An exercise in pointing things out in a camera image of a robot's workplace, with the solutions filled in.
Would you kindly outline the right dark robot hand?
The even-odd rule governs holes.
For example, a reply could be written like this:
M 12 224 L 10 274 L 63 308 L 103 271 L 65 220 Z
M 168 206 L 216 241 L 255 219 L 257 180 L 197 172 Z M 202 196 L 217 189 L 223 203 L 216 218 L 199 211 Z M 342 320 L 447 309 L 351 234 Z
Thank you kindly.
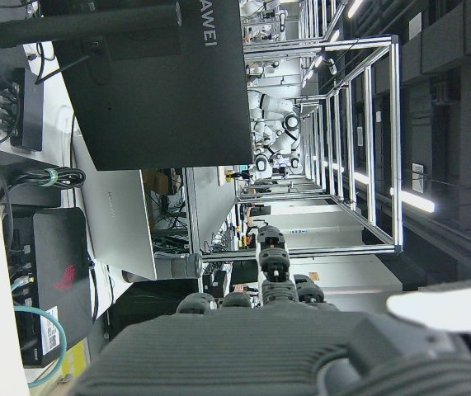
M 169 316 L 128 326 L 74 395 L 471 395 L 465 336 L 390 314 L 345 312 L 290 274 L 285 236 L 258 231 L 261 306 L 188 295 Z

